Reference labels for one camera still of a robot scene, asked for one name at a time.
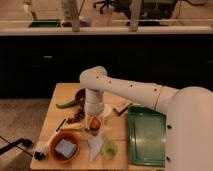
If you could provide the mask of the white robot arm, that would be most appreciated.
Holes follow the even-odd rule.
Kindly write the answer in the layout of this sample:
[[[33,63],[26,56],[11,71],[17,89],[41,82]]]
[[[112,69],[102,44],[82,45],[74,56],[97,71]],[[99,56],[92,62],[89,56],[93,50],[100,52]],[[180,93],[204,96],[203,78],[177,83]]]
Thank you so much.
[[[90,115],[104,110],[110,92],[166,116],[165,171],[213,171],[213,91],[116,79],[102,66],[82,71],[79,81]]]

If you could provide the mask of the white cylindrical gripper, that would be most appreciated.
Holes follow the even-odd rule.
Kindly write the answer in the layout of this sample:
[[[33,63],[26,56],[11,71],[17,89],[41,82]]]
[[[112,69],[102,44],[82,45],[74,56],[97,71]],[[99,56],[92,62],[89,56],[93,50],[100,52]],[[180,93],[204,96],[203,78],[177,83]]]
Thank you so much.
[[[104,110],[103,92],[87,89],[84,108],[88,115],[99,115]]]

